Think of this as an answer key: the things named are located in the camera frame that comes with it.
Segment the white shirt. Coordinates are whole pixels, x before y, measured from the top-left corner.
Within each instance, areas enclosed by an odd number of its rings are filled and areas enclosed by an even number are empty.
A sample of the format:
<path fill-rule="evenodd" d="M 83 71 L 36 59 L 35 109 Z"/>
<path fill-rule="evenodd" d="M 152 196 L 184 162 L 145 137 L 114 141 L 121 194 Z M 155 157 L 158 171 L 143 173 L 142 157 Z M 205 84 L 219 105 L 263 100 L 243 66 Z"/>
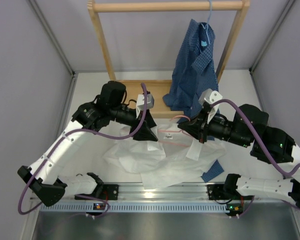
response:
<path fill-rule="evenodd" d="M 151 129 L 158 141 L 118 140 L 103 159 L 127 173 L 140 174 L 144 188 L 151 190 L 199 178 L 226 154 L 224 145 L 214 140 L 202 144 L 193 137 L 189 147 L 162 144 L 158 126 Z"/>

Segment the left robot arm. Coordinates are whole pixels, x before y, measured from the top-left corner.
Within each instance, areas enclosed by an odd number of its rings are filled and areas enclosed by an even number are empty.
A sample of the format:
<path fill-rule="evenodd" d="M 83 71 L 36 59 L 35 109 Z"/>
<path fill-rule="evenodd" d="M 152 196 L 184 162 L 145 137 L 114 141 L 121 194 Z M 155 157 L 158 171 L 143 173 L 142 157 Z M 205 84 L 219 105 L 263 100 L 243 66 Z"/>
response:
<path fill-rule="evenodd" d="M 104 183 L 95 173 L 71 177 L 60 174 L 91 134 L 113 140 L 158 141 L 152 132 L 156 123 L 150 113 L 154 97 L 144 83 L 141 87 L 143 93 L 135 100 L 135 108 L 125 103 L 127 88 L 118 81 L 107 82 L 94 100 L 81 104 L 50 148 L 30 166 L 21 166 L 17 171 L 26 188 L 47 207 L 65 197 L 99 199 Z"/>

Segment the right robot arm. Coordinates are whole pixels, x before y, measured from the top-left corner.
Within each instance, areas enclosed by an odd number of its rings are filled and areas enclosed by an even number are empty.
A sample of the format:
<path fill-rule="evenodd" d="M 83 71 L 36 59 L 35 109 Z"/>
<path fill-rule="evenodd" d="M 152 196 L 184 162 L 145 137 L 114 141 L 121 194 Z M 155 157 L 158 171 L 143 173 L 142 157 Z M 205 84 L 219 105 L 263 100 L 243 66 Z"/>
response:
<path fill-rule="evenodd" d="M 228 99 L 225 103 L 235 109 L 232 121 L 218 113 L 209 120 L 217 104 L 204 103 L 197 116 L 179 123 L 178 128 L 201 144 L 212 137 L 244 148 L 251 146 L 252 157 L 272 165 L 284 178 L 257 179 L 230 173 L 223 184 L 223 194 L 229 199 L 236 196 L 278 199 L 300 209 L 300 147 L 285 131 L 268 126 L 268 113 L 250 104 L 237 106 Z"/>

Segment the pink wire hanger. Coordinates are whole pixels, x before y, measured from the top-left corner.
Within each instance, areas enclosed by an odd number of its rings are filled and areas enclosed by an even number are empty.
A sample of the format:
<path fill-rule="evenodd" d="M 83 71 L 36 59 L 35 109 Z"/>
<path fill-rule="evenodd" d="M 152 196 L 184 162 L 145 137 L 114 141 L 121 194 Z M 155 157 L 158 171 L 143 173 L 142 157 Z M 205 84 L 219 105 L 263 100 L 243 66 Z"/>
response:
<path fill-rule="evenodd" d="M 192 144 L 193 137 L 178 127 L 178 121 L 181 123 L 189 122 L 191 119 L 185 115 L 175 115 L 165 124 L 157 127 L 159 142 L 175 146 L 189 147 Z"/>

